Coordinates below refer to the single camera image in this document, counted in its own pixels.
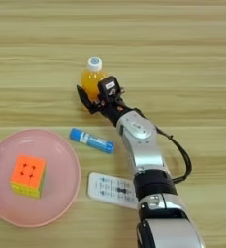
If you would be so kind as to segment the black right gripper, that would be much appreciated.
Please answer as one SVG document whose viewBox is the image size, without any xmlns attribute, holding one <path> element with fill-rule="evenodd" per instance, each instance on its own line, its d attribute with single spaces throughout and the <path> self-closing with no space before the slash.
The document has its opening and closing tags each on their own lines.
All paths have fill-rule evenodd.
<svg viewBox="0 0 226 248">
<path fill-rule="evenodd" d="M 77 91 L 81 102 L 90 114 L 100 112 L 104 117 L 109 119 L 114 126 L 116 126 L 118 120 L 123 115 L 133 110 L 123 102 L 121 97 L 109 98 L 108 100 L 100 99 L 93 102 L 89 99 L 85 90 L 79 85 L 77 86 Z"/>
</svg>

